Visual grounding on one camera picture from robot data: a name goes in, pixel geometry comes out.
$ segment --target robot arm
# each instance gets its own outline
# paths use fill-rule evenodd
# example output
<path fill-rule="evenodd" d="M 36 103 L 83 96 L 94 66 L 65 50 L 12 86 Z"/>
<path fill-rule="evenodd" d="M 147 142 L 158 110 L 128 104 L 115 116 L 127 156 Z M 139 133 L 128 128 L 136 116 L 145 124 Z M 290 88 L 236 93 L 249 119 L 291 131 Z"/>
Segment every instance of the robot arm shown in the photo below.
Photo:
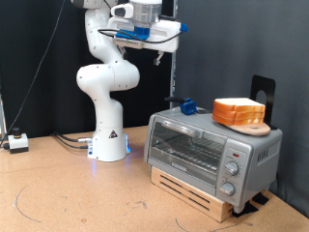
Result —
<path fill-rule="evenodd" d="M 136 67 L 123 59 L 120 50 L 124 50 L 124 46 L 155 49 L 160 58 L 164 52 L 178 48 L 182 25 L 177 21 L 160 20 L 162 0 L 130 0 L 129 4 L 116 8 L 115 0 L 71 2 L 76 7 L 89 9 L 85 15 L 89 50 L 104 63 L 83 67 L 76 77 L 79 88 L 89 95 L 96 109 L 97 127 L 88 145 L 88 158 L 120 160 L 126 156 L 123 107 L 110 99 L 109 93 L 136 87 L 140 77 Z"/>

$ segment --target toaster oven knob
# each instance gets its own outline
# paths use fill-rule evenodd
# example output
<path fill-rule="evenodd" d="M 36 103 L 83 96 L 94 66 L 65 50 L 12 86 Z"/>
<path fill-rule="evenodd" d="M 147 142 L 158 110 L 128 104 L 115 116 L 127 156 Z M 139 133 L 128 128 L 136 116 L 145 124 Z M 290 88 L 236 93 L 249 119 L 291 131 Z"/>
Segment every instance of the toaster oven knob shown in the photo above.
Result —
<path fill-rule="evenodd" d="M 231 176 L 235 176 L 239 173 L 239 167 L 235 162 L 228 162 L 225 164 L 225 169 L 230 173 Z"/>
<path fill-rule="evenodd" d="M 224 183 L 223 186 L 220 188 L 220 191 L 224 192 L 225 194 L 231 196 L 234 194 L 235 189 L 231 183 Z"/>

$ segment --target wooden pallet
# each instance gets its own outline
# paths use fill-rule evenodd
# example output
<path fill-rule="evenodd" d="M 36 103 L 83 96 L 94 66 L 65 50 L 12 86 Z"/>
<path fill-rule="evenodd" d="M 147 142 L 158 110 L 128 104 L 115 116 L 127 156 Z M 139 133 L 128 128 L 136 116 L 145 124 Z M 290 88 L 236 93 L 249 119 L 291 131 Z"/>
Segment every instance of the wooden pallet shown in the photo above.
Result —
<path fill-rule="evenodd" d="M 233 205 L 221 201 L 155 167 L 152 170 L 152 182 L 218 222 L 222 222 L 232 213 Z"/>

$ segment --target blue object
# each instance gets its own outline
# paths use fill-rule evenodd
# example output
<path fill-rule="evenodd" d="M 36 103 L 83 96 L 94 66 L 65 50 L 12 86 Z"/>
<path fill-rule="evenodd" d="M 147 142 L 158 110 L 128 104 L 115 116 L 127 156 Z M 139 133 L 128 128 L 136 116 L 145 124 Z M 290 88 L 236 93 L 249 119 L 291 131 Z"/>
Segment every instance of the blue object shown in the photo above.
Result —
<path fill-rule="evenodd" d="M 149 28 L 144 28 L 144 27 L 134 27 L 134 31 L 127 31 L 120 29 L 119 31 L 126 32 L 130 34 L 133 37 L 137 37 L 140 40 L 146 40 L 149 37 L 150 34 L 150 29 Z M 133 37 L 128 36 L 126 34 L 117 32 L 116 38 L 122 38 L 122 39 L 129 39 L 129 40 L 135 40 Z"/>
<path fill-rule="evenodd" d="M 187 32 L 187 25 L 185 25 L 184 23 L 182 23 L 181 31 Z"/>
<path fill-rule="evenodd" d="M 196 103 L 195 101 L 192 101 L 191 98 L 185 99 L 185 103 L 180 103 L 180 107 L 182 110 L 182 113 L 185 115 L 194 114 L 197 112 Z"/>

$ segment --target bread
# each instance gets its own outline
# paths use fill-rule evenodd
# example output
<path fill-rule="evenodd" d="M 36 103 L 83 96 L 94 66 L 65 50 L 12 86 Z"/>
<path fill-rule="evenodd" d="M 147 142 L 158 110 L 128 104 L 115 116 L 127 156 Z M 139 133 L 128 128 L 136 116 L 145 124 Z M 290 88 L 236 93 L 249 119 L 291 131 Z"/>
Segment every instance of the bread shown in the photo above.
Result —
<path fill-rule="evenodd" d="M 231 119 L 217 116 L 212 113 L 212 119 L 218 123 L 225 125 L 246 125 L 246 124 L 262 124 L 264 118 L 250 118 L 250 119 Z"/>
<path fill-rule="evenodd" d="M 212 119 L 225 125 L 262 124 L 266 107 L 250 99 L 216 99 Z"/>
<path fill-rule="evenodd" d="M 265 112 L 237 112 L 237 111 L 223 111 L 214 108 L 213 113 L 223 118 L 235 119 L 250 119 L 250 118 L 264 118 Z"/>
<path fill-rule="evenodd" d="M 250 99 L 216 99 L 214 108 L 222 111 L 265 112 L 265 106 Z"/>

